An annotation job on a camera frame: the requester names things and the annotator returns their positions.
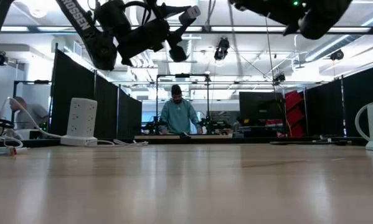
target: table surface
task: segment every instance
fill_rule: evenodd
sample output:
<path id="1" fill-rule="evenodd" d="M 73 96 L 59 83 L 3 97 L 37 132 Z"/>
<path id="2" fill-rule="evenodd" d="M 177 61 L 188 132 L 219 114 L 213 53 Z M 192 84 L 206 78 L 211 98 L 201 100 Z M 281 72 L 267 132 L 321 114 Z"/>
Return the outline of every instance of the table surface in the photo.
<path id="1" fill-rule="evenodd" d="M 152 145 L 0 157 L 0 223 L 373 223 L 373 152 Z"/>

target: man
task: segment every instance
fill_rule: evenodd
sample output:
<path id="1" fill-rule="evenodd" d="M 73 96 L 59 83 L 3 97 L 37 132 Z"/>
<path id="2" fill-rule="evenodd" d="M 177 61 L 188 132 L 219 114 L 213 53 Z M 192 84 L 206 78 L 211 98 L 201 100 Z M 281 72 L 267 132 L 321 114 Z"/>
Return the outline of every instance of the man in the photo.
<path id="1" fill-rule="evenodd" d="M 24 109 L 29 112 L 32 119 L 38 124 L 42 124 L 44 122 L 48 121 L 48 111 L 45 110 L 44 107 L 37 104 L 28 104 L 26 101 L 24 101 L 23 98 L 16 96 L 14 99 L 19 102 Z M 30 118 L 28 115 L 20 109 L 20 106 L 17 105 L 13 100 L 10 100 L 9 102 L 11 109 L 13 112 L 19 111 L 16 116 L 16 128 L 17 129 L 34 129 L 34 125 L 32 124 Z"/>
<path id="2" fill-rule="evenodd" d="M 242 126 L 242 120 L 238 116 L 236 118 L 236 121 L 234 122 L 234 132 L 237 132 L 241 126 Z"/>
<path id="3" fill-rule="evenodd" d="M 166 126 L 161 127 L 161 134 L 181 134 L 183 132 L 190 133 L 191 123 L 197 129 L 198 134 L 202 134 L 201 127 L 197 124 L 196 111 L 193 106 L 182 98 L 182 91 L 179 85 L 173 85 L 171 88 L 172 99 L 166 102 L 161 110 L 161 119 L 166 122 Z"/>

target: teal sweatshirt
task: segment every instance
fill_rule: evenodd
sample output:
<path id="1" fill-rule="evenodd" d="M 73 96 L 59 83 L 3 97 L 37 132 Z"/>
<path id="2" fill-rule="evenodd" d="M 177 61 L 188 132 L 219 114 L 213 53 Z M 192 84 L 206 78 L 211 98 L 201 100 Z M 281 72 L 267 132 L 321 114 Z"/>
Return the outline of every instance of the teal sweatshirt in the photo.
<path id="1" fill-rule="evenodd" d="M 190 133 L 191 123 L 189 120 L 196 128 L 200 128 L 197 124 L 199 119 L 196 111 L 191 103 L 184 99 L 179 104 L 174 103 L 172 99 L 167 101 L 161 110 L 161 119 L 167 122 L 168 131 L 174 134 Z"/>

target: black robotic arm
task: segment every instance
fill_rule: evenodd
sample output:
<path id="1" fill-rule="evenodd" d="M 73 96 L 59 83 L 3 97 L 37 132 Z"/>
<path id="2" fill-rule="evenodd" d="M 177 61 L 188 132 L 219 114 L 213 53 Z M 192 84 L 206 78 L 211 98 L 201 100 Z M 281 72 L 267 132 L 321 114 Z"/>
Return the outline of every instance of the black robotic arm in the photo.
<path id="1" fill-rule="evenodd" d="M 0 0 L 0 31 L 13 1 Z M 185 52 L 177 43 L 182 40 L 187 27 L 200 15 L 197 6 L 158 6 L 157 0 L 131 1 L 126 4 L 122 0 L 109 0 L 102 5 L 95 0 L 97 7 L 92 17 L 92 13 L 85 12 L 77 0 L 56 1 L 81 37 L 92 63 L 100 70 L 114 69 L 117 52 L 122 57 L 122 64 L 132 66 L 131 57 L 148 49 L 157 52 L 163 49 L 164 41 L 168 42 L 171 57 L 175 62 L 186 60 Z M 125 9 L 130 6 L 144 7 L 148 13 L 144 18 L 146 22 L 134 30 L 125 15 Z M 149 21 L 152 12 L 156 18 Z M 179 13 L 182 13 L 179 16 L 182 26 L 171 32 L 166 18 Z M 95 21 L 100 23 L 103 30 L 97 29 Z"/>
<path id="2" fill-rule="evenodd" d="M 301 31 L 319 39 L 340 20 L 352 0 L 228 0 L 236 9 L 261 14 L 287 26 L 283 35 Z"/>

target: black partition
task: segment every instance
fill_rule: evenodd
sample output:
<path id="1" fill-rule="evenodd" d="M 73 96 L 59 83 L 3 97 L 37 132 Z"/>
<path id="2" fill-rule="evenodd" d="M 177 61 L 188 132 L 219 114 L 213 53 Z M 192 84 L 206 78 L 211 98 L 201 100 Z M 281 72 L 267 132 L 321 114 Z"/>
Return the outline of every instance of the black partition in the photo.
<path id="1" fill-rule="evenodd" d="M 118 94 L 118 139 L 133 139 L 140 134 L 142 123 L 142 102 L 128 96 L 119 89 Z"/>
<path id="2" fill-rule="evenodd" d="M 355 116 L 366 104 L 373 102 L 373 68 L 344 78 L 344 106 L 348 137 L 360 137 L 355 128 Z M 367 112 L 360 120 L 362 130 L 369 134 Z"/>
<path id="3" fill-rule="evenodd" d="M 118 87 L 96 75 L 95 100 L 98 102 L 95 123 L 96 138 L 117 137 Z"/>
<path id="4" fill-rule="evenodd" d="M 49 132 L 65 135 L 72 98 L 94 100 L 95 74 L 56 50 L 52 73 L 51 120 Z"/>
<path id="5" fill-rule="evenodd" d="M 307 90 L 306 114 L 310 136 L 344 136 L 341 81 Z"/>

